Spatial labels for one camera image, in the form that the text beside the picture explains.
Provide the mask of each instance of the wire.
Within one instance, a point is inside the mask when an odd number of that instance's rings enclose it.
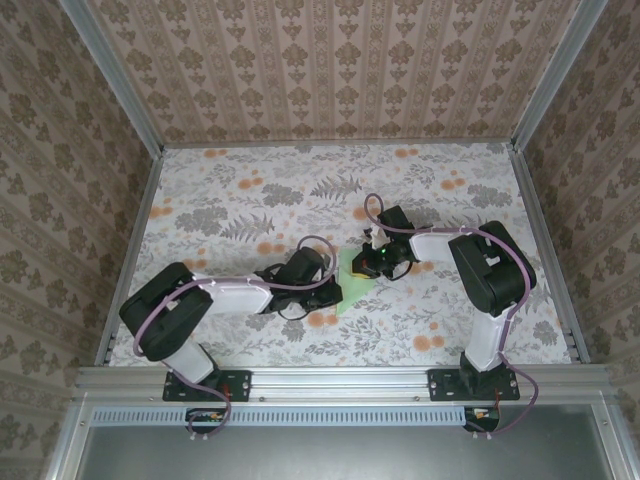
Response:
[[[303,318],[306,318],[307,315],[309,315],[309,312],[304,312],[304,315],[302,315],[301,317],[297,317],[297,318],[287,318],[284,315],[282,315],[282,312],[280,310],[278,310],[278,315],[281,318],[284,318],[287,322],[297,322],[298,320],[302,320]]]
[[[397,277],[390,278],[389,280],[391,280],[392,282],[395,282],[396,280],[400,280],[402,277],[404,277],[404,276],[409,274],[409,272],[411,271],[411,267],[413,267],[413,262],[409,262],[409,266],[407,267],[407,269],[404,272],[402,272]]]
[[[206,415],[211,415],[212,412],[205,412],[205,411],[200,411],[200,412],[193,412],[190,416],[189,416],[189,423],[187,423],[187,430],[189,431],[189,433],[191,434],[192,438],[195,438],[195,436],[197,435],[196,432],[194,432],[193,430],[193,421],[198,418],[198,417],[204,417]],[[214,428],[211,432],[212,435],[214,435],[213,432],[215,432],[216,429]]]
[[[501,412],[500,412],[500,392],[498,391],[497,388],[496,388],[496,403],[495,403],[494,406],[498,410],[498,423],[500,423],[500,416],[501,416]]]
[[[364,199],[364,213],[367,215],[367,218],[374,225],[377,225],[378,227],[382,228],[383,230],[387,230],[389,232],[396,232],[396,233],[474,233],[476,235],[479,235],[481,237],[489,239],[491,242],[493,242],[496,245],[498,245],[499,247],[501,247],[505,252],[507,252],[507,254],[511,258],[513,258],[513,260],[516,263],[516,265],[518,265],[518,268],[520,269],[520,272],[522,273],[522,278],[524,280],[524,294],[522,295],[522,298],[520,299],[520,301],[518,303],[516,303],[515,306],[513,308],[511,308],[511,310],[509,310],[509,312],[507,313],[507,318],[505,319],[504,327],[502,328],[502,335],[500,337],[500,343],[498,344],[498,357],[500,358],[500,360],[502,360],[502,363],[504,363],[507,366],[507,368],[510,368],[511,370],[516,372],[518,375],[523,376],[524,378],[526,378],[529,381],[529,383],[531,383],[531,386],[533,387],[533,395],[531,396],[531,399],[529,400],[529,403],[527,404],[527,406],[525,407],[523,412],[513,422],[511,422],[506,427],[503,427],[503,428],[501,428],[499,430],[494,430],[493,432],[484,432],[482,428],[478,427],[479,430],[482,433],[484,433],[485,435],[487,435],[487,436],[508,432],[513,427],[515,427],[516,424],[518,424],[524,417],[527,416],[529,411],[535,405],[536,400],[538,399],[538,395],[540,393],[540,389],[538,387],[538,384],[535,382],[535,380],[529,374],[527,374],[527,373],[523,372],[522,370],[520,370],[519,368],[514,367],[513,365],[511,365],[511,363],[509,363],[509,361],[507,360],[507,357],[504,355],[504,346],[505,346],[505,344],[507,342],[507,336],[509,334],[509,327],[511,325],[511,319],[516,314],[516,312],[518,310],[520,310],[520,307],[522,307],[522,305],[525,304],[525,302],[529,298],[529,294],[531,293],[531,279],[529,278],[529,273],[527,272],[527,269],[524,266],[524,262],[518,256],[518,254],[509,245],[507,245],[505,242],[500,240],[495,235],[491,235],[490,233],[487,233],[487,232],[485,232],[483,230],[480,230],[478,228],[473,228],[473,227],[459,227],[459,228],[430,227],[430,228],[407,229],[407,228],[389,227],[389,226],[383,224],[382,222],[380,222],[369,211],[369,199],[371,199],[371,198],[375,198],[378,201],[378,203],[380,204],[380,211],[384,211],[384,202],[382,201],[382,197],[380,197],[380,195],[378,195],[377,193],[370,193]],[[471,422],[468,422],[468,423],[473,427],[477,427],[477,425],[474,425]]]
[[[337,269],[338,256],[336,255],[336,251],[333,248],[333,245],[331,245],[331,243],[329,242],[329,240],[327,240],[326,238],[320,237],[319,235],[307,235],[305,237],[302,237],[298,242],[298,246],[296,247],[297,250],[300,250],[300,248],[302,248],[302,244],[305,241],[311,240],[311,239],[319,240],[323,242],[325,245],[327,245],[327,247],[329,247],[329,251],[331,252],[331,268],[329,268],[327,274],[324,275],[317,282],[310,283],[309,285],[281,285],[279,283],[265,282],[263,280],[253,280],[246,277],[221,277],[221,278],[211,277],[211,278],[200,278],[197,280],[192,280],[191,282],[182,285],[180,288],[174,290],[169,295],[164,297],[164,299],[156,306],[156,308],[153,309],[153,311],[149,314],[149,316],[145,319],[145,321],[142,322],[142,325],[140,325],[140,328],[138,328],[138,331],[136,332],[133,338],[133,353],[137,357],[144,356],[144,353],[142,352],[142,350],[140,350],[140,341],[142,340],[142,337],[144,336],[147,329],[149,328],[149,325],[151,325],[151,323],[156,319],[156,317],[160,314],[160,312],[162,312],[162,310],[169,303],[171,303],[173,300],[175,300],[184,292],[186,292],[187,290],[193,287],[196,287],[199,285],[209,285],[215,282],[217,284],[223,284],[223,286],[241,284],[241,285],[252,285],[252,286],[263,287],[263,288],[278,288],[280,290],[304,291],[304,290],[312,290],[314,288],[319,287],[320,285],[324,285],[331,279],[331,276],[335,273]]]

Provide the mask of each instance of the table surface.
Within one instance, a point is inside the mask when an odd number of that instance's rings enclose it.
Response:
[[[520,364],[570,361],[503,144],[168,150],[130,293],[175,261],[209,275],[261,270],[288,258],[311,233],[338,251],[358,248],[369,226],[362,208],[369,192],[386,207],[402,206],[416,226],[501,221],[538,277],[513,322],[507,356]],[[205,315],[193,335],[227,367],[455,365],[473,311],[455,265],[434,261],[397,282],[378,280],[340,316],[335,307],[298,322]],[[110,365],[147,363],[133,355],[121,324]]]

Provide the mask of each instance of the floral wallpaper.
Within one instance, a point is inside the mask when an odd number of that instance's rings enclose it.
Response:
[[[640,3],[610,0],[525,152],[592,360],[610,365],[636,442],[639,105]]]
[[[56,1],[0,2],[0,478],[39,478],[150,159]]]
[[[175,261],[208,275],[262,270],[309,233],[330,239],[338,255],[359,249],[368,192],[401,205],[416,225],[503,222],[539,280],[506,352],[516,363],[570,361],[508,152],[497,143],[167,150],[130,293]],[[338,282],[347,275],[340,270]],[[340,314],[209,314],[194,336],[226,367],[454,365],[474,311],[455,263],[434,260],[396,282],[377,281]],[[111,365],[145,364],[121,325]]]
[[[165,144],[508,138],[579,0],[88,0]]]

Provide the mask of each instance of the black mounting plate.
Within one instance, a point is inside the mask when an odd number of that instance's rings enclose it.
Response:
[[[434,368],[427,371],[429,396],[432,402],[490,401],[496,400],[496,389],[502,400],[520,400],[520,390],[516,374],[505,368],[504,374],[492,379],[491,388],[472,395],[460,377],[460,369]]]
[[[217,373],[220,375],[215,386],[218,392],[224,394],[227,391],[232,402],[249,401],[251,370],[220,370]],[[162,399],[165,402],[222,402],[210,393],[185,385],[171,372],[165,378]]]

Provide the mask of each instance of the purple cable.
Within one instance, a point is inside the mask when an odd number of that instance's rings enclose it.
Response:
[[[507,313],[507,318],[505,320],[504,327],[502,329],[502,335],[500,336],[500,343],[498,344],[498,356],[500,357],[500,360],[502,360],[502,362],[507,366],[507,368],[510,368],[511,370],[516,372],[517,374],[523,376],[524,378],[526,378],[531,383],[531,385],[533,386],[533,395],[531,396],[531,400],[529,401],[529,404],[525,407],[524,411],[518,416],[518,418],[516,418],[509,425],[507,425],[504,428],[500,428],[498,430],[490,432],[490,433],[489,432],[481,432],[481,433],[484,433],[485,435],[488,436],[489,434],[496,435],[496,434],[504,433],[504,432],[507,432],[507,431],[511,430],[518,422],[520,422],[529,413],[531,408],[533,408],[533,405],[536,403],[536,400],[538,399],[538,394],[539,394],[538,384],[533,380],[533,378],[531,378],[530,375],[528,375],[527,373],[523,372],[519,368],[516,368],[513,365],[511,365],[511,363],[509,363],[509,361],[507,360],[507,357],[504,355],[504,346],[505,346],[505,343],[507,342],[507,336],[509,334],[509,326],[511,325],[511,319],[516,314],[516,312],[518,310],[520,310],[520,307],[522,307],[522,305],[525,304],[525,302],[527,301],[527,298],[529,298],[529,293],[531,292],[531,279],[529,278],[529,273],[527,272],[527,269],[524,266],[524,263],[522,262],[520,257],[518,257],[518,254],[511,247],[509,247],[509,245],[504,243],[502,240],[500,240],[496,236],[491,235],[490,233],[484,232],[484,231],[482,231],[480,229],[477,229],[477,228],[472,228],[472,227],[460,227],[460,228],[432,227],[432,228],[406,229],[406,228],[394,228],[394,227],[389,227],[387,225],[384,225],[377,218],[375,218],[371,214],[371,212],[369,212],[369,199],[370,198],[375,198],[376,200],[378,200],[378,202],[380,203],[380,211],[382,212],[382,211],[384,211],[384,202],[382,201],[382,197],[380,197],[380,195],[378,195],[377,193],[368,194],[364,199],[364,213],[367,215],[367,218],[374,225],[377,225],[378,227],[382,228],[383,230],[387,230],[389,232],[396,232],[396,233],[475,233],[477,235],[480,235],[481,237],[488,238],[490,241],[492,241],[496,245],[500,246],[505,252],[507,252],[509,254],[509,256],[511,258],[513,258],[513,260],[515,261],[516,265],[518,265],[518,268],[520,268],[520,271],[522,272],[522,277],[523,277],[523,280],[524,280],[524,294],[522,295],[522,298],[520,299],[520,301],[511,310],[509,310],[509,313]]]
[[[263,280],[248,280],[247,278],[237,278],[237,277],[221,277],[221,278],[200,278],[198,280],[193,280],[189,283],[186,283],[184,285],[182,285],[180,288],[174,290],[173,292],[171,292],[169,295],[167,295],[159,304],[156,308],[153,309],[153,311],[149,314],[149,316],[145,319],[144,322],[142,322],[142,325],[140,325],[140,328],[138,329],[138,332],[136,333],[135,337],[133,338],[133,353],[137,356],[137,357],[142,357],[144,356],[144,353],[142,352],[142,350],[140,350],[140,341],[142,340],[142,337],[144,336],[145,332],[147,331],[147,329],[149,328],[149,325],[151,325],[151,323],[156,319],[156,317],[160,314],[160,312],[169,304],[171,303],[173,300],[175,300],[177,297],[179,297],[180,295],[182,295],[184,292],[186,292],[187,290],[190,290],[193,287],[196,287],[198,285],[208,285],[211,284],[212,282],[216,282],[216,283],[225,283],[227,285],[229,284],[242,284],[242,285],[253,285],[256,287],[266,287],[266,288],[278,288],[280,290],[311,290],[313,288],[319,287],[320,285],[325,284],[326,282],[329,281],[329,279],[331,278],[331,276],[335,273],[337,265],[338,265],[338,257],[336,255],[336,251],[333,248],[333,245],[331,245],[331,243],[323,237],[320,237],[318,235],[307,235],[306,237],[302,237],[300,239],[300,241],[298,242],[298,246],[296,247],[297,250],[300,250],[302,244],[309,239],[314,239],[314,240],[319,240],[321,242],[323,242],[325,245],[327,245],[327,247],[329,247],[329,251],[331,252],[331,268],[329,269],[329,271],[327,272],[327,274],[322,277],[320,280],[318,280],[315,283],[311,283],[309,285],[280,285],[278,283],[271,283],[271,282],[265,282]]]

